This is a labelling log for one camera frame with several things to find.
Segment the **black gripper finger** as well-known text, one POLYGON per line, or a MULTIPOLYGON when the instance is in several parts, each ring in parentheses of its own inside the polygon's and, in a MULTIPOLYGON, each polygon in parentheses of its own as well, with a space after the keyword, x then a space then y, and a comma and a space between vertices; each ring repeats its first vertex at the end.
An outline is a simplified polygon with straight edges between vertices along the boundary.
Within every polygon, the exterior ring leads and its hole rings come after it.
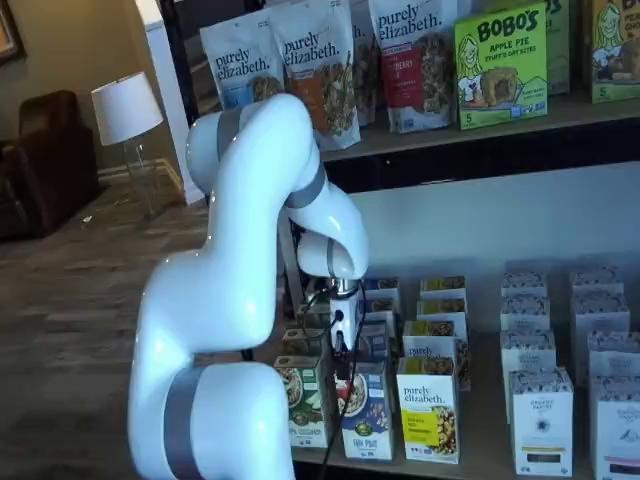
POLYGON ((337 380, 350 381, 354 353, 348 350, 333 351, 334 373, 337 380))

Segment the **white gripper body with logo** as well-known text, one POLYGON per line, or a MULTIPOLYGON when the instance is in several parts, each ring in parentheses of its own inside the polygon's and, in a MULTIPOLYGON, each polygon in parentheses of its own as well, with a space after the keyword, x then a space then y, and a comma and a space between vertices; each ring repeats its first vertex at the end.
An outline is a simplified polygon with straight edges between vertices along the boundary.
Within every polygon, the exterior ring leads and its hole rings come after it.
POLYGON ((331 344, 336 352, 353 351, 360 322, 359 295, 330 301, 331 344))

